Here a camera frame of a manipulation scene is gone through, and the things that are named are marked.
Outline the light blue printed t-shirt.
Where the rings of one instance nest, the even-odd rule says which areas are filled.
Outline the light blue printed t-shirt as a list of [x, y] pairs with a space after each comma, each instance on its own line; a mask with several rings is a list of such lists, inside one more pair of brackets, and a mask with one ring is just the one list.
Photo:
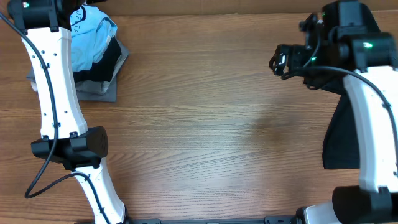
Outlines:
[[98, 63], [118, 30], [107, 14], [97, 7], [82, 5], [70, 16], [72, 70], [90, 70]]

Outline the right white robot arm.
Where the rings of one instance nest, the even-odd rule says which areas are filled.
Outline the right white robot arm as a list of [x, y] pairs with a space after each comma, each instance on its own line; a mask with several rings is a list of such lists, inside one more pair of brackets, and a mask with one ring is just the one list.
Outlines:
[[397, 221], [397, 49], [367, 5], [335, 1], [300, 22], [304, 45], [277, 46], [273, 73], [303, 77], [310, 90], [347, 96], [359, 147], [359, 183], [337, 187], [329, 202], [268, 217], [267, 223]]

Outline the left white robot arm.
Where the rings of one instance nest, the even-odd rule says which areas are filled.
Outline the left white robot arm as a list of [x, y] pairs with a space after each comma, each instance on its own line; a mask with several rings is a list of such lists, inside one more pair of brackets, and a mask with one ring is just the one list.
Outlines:
[[72, 73], [70, 16], [83, 1], [12, 0], [1, 18], [22, 38], [30, 57], [41, 111], [41, 137], [32, 142], [44, 159], [25, 197], [36, 197], [65, 179], [80, 183], [95, 223], [129, 223], [108, 172], [108, 137], [102, 126], [88, 127]]

